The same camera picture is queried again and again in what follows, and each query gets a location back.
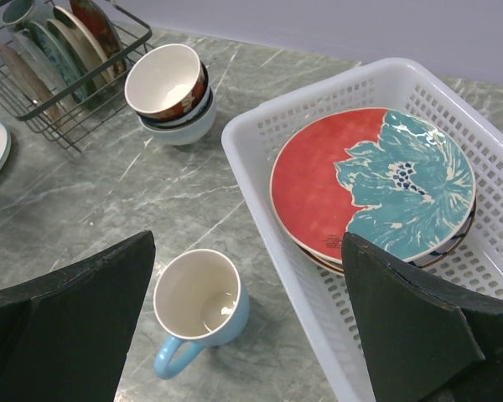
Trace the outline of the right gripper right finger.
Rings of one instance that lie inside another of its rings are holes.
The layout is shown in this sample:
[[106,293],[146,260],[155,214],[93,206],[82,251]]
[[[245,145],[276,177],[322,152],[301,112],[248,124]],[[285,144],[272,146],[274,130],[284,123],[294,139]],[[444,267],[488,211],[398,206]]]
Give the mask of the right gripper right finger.
[[342,260],[378,401],[503,401],[503,301],[410,265],[357,234]]

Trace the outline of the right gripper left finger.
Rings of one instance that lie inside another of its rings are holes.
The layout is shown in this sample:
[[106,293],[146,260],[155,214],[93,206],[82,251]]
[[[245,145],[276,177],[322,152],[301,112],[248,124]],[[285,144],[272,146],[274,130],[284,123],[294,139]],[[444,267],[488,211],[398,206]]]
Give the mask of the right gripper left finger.
[[0,290],[0,401],[112,401],[156,248],[149,230]]

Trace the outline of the blue striped white plate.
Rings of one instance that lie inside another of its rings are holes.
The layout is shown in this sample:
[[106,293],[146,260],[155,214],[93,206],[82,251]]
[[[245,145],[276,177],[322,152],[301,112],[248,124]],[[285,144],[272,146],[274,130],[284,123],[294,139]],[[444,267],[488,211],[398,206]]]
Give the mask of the blue striped white plate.
[[429,254],[419,259],[410,261],[410,264],[418,268],[426,268],[452,254],[453,251],[464,241],[466,235],[469,233],[474,221],[475,210],[476,204],[473,205],[473,208],[471,209],[468,218],[465,220],[462,227],[451,239],[449,239],[442,246],[438,247],[436,250],[431,251]]

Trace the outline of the red rimmed bottom plate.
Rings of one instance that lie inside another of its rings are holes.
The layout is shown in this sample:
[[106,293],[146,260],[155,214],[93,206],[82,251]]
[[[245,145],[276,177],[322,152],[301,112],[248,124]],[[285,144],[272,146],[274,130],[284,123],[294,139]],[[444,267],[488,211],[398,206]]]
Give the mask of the red rimmed bottom plate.
[[340,263],[346,233],[426,265],[474,217],[474,169],[456,141],[384,107],[343,111],[295,133],[273,164],[276,219],[302,249]]

